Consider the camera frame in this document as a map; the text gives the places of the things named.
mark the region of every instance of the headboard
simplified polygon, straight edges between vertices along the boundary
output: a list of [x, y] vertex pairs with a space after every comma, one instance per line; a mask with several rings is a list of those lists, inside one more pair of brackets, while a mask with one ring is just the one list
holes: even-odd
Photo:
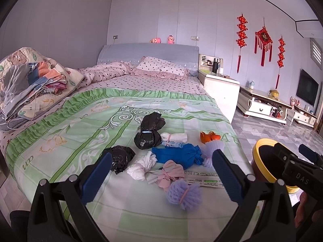
[[186, 65], [191, 75], [197, 76], [199, 48], [198, 46], [167, 43], [120, 43], [105, 45], [101, 50], [97, 64], [111, 61], [126, 61], [137, 64], [143, 56], [151, 56], [182, 67]]

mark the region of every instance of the chinese knot decoration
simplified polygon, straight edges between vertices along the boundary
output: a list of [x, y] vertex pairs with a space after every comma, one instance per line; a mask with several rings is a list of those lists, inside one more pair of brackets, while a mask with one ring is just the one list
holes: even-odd
[[236, 40], [237, 43], [238, 43], [238, 46], [240, 46], [238, 69], [237, 69], [237, 73], [238, 73], [239, 72], [239, 67], [240, 67], [240, 61], [241, 61], [241, 48], [247, 45], [244, 40], [248, 38], [246, 36], [246, 34], [245, 34], [245, 31], [248, 30], [248, 28], [245, 26], [245, 24], [248, 23], [248, 21], [243, 17], [243, 14], [241, 14], [241, 16], [237, 17], [237, 19], [240, 22], [240, 24], [237, 25], [238, 28], [240, 29], [240, 31], [237, 32], [237, 34], [239, 36], [239, 39]]
[[278, 71], [278, 76], [277, 76], [276, 89], [277, 89], [278, 83], [279, 83], [280, 69], [282, 67], [284, 67], [284, 63], [283, 63], [283, 60], [285, 60], [285, 57], [284, 57], [284, 52], [285, 52], [284, 45], [286, 45], [285, 42], [284, 42], [283, 37], [281, 37], [278, 41], [280, 43], [280, 46], [278, 47], [278, 49], [279, 49], [279, 54], [278, 54], [279, 60], [277, 61], [278, 66], [279, 66], [279, 71]]
[[259, 32], [256, 32], [255, 53], [257, 53], [258, 46], [260, 49], [263, 50], [262, 57], [261, 57], [261, 66], [264, 66], [264, 58], [265, 58], [266, 52], [270, 50], [269, 62], [271, 62], [271, 57], [273, 53], [273, 41], [270, 38], [265, 26]]

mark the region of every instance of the blue fabric roll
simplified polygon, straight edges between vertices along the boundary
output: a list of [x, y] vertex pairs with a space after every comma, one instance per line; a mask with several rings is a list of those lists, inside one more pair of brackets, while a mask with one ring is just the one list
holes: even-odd
[[199, 146], [192, 144], [185, 144], [182, 148], [168, 147], [156, 148], [153, 147], [151, 151], [156, 155], [157, 162], [166, 163], [168, 160], [173, 160], [175, 163], [188, 169], [194, 163], [201, 165], [203, 163], [202, 153]]

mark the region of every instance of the white wall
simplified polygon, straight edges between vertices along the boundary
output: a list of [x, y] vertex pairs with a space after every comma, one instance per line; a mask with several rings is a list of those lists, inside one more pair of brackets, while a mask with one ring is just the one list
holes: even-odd
[[63, 66], [96, 64], [112, 0], [18, 0], [0, 27], [0, 59], [27, 46]]
[[[242, 49], [239, 73], [236, 72], [239, 47], [238, 20], [241, 15], [248, 20], [246, 40]], [[255, 32], [265, 25], [274, 41], [273, 59], [269, 63], [266, 54], [265, 66], [261, 64], [261, 52], [254, 54]], [[284, 67], [280, 73], [278, 90], [280, 98], [288, 101], [295, 97], [300, 70], [303, 68], [319, 84], [323, 72], [310, 57], [309, 38], [302, 38], [295, 22], [281, 10], [265, 0], [112, 0], [107, 44], [143, 43], [160, 37], [166, 43], [173, 35], [176, 43], [196, 45], [200, 53], [224, 59], [224, 72], [245, 85], [254, 80], [256, 88], [267, 91], [275, 88], [278, 75], [278, 39], [283, 36], [285, 46]], [[198, 42], [191, 36], [199, 36]]]

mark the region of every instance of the human hand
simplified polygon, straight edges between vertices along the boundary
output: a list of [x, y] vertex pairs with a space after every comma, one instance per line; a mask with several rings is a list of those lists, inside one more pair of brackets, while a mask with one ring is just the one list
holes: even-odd
[[[304, 205], [307, 201], [307, 194], [305, 192], [303, 192], [300, 195], [299, 201], [300, 201], [300, 204], [297, 208], [296, 217], [294, 219], [296, 228], [298, 228], [301, 225], [301, 223], [304, 221], [304, 217], [305, 217], [304, 216], [304, 214], [305, 214], [304, 213]], [[321, 216], [322, 212], [323, 212], [323, 209], [316, 211], [312, 216], [312, 221], [316, 222], [319, 219], [319, 217]]]

